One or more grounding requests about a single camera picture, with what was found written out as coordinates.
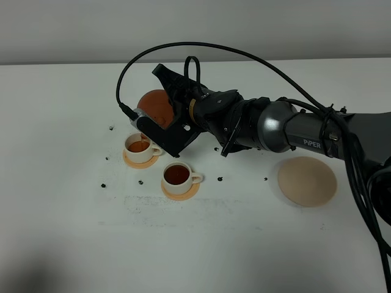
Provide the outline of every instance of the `orange ball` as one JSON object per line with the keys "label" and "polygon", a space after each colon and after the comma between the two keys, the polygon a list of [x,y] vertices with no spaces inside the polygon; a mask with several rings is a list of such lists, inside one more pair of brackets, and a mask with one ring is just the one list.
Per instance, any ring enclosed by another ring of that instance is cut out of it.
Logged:
{"label": "orange ball", "polygon": [[140,99],[137,107],[142,109],[164,129],[174,120],[174,112],[165,90],[152,90],[146,93]]}

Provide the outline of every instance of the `white wall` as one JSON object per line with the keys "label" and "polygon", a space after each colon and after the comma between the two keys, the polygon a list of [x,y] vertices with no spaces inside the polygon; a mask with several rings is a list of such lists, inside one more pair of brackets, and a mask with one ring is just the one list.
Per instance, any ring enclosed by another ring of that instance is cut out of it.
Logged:
{"label": "white wall", "polygon": [[[183,40],[266,59],[391,55],[390,0],[2,0],[0,63],[116,62]],[[146,60],[236,60],[168,49]]]}

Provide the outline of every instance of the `white teacup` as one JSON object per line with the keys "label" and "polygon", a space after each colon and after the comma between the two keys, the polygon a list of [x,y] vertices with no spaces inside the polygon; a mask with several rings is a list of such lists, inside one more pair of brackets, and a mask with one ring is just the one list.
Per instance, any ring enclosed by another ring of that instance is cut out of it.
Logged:
{"label": "white teacup", "polygon": [[[149,146],[142,151],[130,151],[129,147],[136,142],[148,143]],[[128,159],[136,164],[148,162],[153,156],[163,154],[160,146],[155,145],[149,138],[142,136],[140,132],[130,135],[125,140],[125,152]]]}
{"label": "white teacup", "polygon": [[[183,168],[178,169],[171,169],[171,172],[168,171],[173,166],[180,166],[187,169],[187,171]],[[191,186],[193,184],[197,184],[202,182],[203,176],[202,174],[192,172],[190,166],[188,164],[185,164],[184,162],[171,162],[168,165],[166,165],[163,169],[163,186],[170,194],[184,194],[187,191],[190,190]]]}

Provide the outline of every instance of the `orange saucer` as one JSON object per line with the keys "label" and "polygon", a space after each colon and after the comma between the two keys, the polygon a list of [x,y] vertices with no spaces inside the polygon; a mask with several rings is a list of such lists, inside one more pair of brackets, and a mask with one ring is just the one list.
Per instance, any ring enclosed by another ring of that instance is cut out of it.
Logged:
{"label": "orange saucer", "polygon": [[197,191],[200,189],[200,184],[196,183],[191,186],[189,191],[185,192],[184,194],[170,194],[163,186],[163,180],[161,181],[161,190],[165,194],[166,197],[170,198],[171,200],[188,200],[189,198],[192,198]]}

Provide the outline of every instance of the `round coaster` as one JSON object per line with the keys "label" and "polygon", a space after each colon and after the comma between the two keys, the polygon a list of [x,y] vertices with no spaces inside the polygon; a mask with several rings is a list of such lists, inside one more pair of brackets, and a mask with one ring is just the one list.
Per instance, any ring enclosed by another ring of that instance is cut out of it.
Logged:
{"label": "round coaster", "polygon": [[132,162],[131,160],[129,160],[128,156],[126,155],[125,150],[122,152],[122,157],[123,157],[123,160],[125,161],[125,163],[129,167],[132,167],[135,169],[145,169],[145,168],[151,167],[159,158],[159,156],[153,156],[148,162],[136,164],[136,163]]}
{"label": "round coaster", "polygon": [[337,192],[334,172],[313,157],[287,160],[279,170],[278,182],[288,199],[310,208],[326,204]]}
{"label": "round coaster", "polygon": [[185,192],[184,194],[170,194],[163,186],[163,180],[161,181],[161,190],[166,195],[166,197],[170,198],[171,200],[188,200],[189,198],[192,198],[197,191],[200,189],[200,183],[193,184],[189,191]]}

